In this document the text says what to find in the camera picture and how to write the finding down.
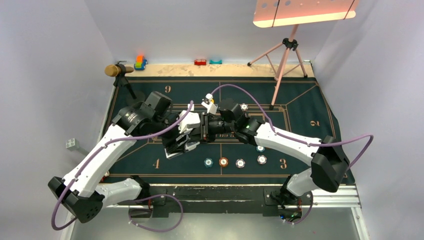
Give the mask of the orange chip stack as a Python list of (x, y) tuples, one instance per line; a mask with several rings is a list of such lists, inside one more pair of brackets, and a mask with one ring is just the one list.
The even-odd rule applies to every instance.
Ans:
[(229, 164), (229, 160), (226, 158), (226, 157), (221, 157), (220, 159), (219, 159), (219, 165), (221, 166), (221, 167), (227, 167), (228, 166), (228, 164)]

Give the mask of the blue green chip stack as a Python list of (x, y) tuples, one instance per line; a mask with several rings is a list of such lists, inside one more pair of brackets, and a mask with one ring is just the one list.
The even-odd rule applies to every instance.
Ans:
[(214, 164), (214, 161), (211, 158), (206, 158), (203, 163), (206, 168), (211, 168)]

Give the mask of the brown white chip stack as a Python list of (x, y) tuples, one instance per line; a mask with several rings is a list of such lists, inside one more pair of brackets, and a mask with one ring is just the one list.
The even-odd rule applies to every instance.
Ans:
[(241, 169), (244, 168), (246, 166), (246, 162), (243, 159), (237, 159), (235, 162), (235, 165), (237, 168)]

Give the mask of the blue playing card deck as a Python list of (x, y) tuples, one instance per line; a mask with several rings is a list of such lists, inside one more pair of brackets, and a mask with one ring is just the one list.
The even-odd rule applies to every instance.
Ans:
[(200, 144), (199, 141), (185, 142), (185, 143), (173, 143), (165, 148), (165, 156), (167, 159), (172, 159), (183, 155), (187, 152), (194, 150)]

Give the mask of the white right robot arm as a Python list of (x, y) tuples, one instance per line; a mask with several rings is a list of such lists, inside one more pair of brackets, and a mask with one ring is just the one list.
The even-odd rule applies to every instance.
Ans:
[(338, 191), (350, 162), (333, 137), (306, 137), (279, 129), (271, 121), (247, 116), (231, 98), (215, 105), (208, 96), (201, 105), (206, 112), (190, 112), (189, 122), (180, 129), (189, 134), (190, 144), (209, 143), (215, 135), (232, 133), (243, 144), (276, 150), (302, 161), (308, 169), (289, 176), (280, 191), (282, 200), (288, 204), (316, 189)]

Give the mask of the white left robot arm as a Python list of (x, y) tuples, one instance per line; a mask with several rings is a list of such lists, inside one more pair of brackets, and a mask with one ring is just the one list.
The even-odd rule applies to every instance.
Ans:
[(187, 108), (169, 124), (165, 116), (171, 105), (170, 98), (154, 91), (139, 108), (122, 108), (93, 150), (65, 176), (54, 176), (48, 182), (57, 199), (50, 219), (54, 230), (69, 226), (68, 223), (63, 226), (56, 224), (60, 206), (66, 208), (75, 220), (87, 223), (110, 205), (126, 201), (142, 205), (153, 199), (150, 185), (139, 176), (132, 175), (109, 185), (102, 185), (100, 181), (137, 141), (168, 137), (174, 133), (181, 135), (181, 125), (187, 122), (195, 104), (190, 101)]

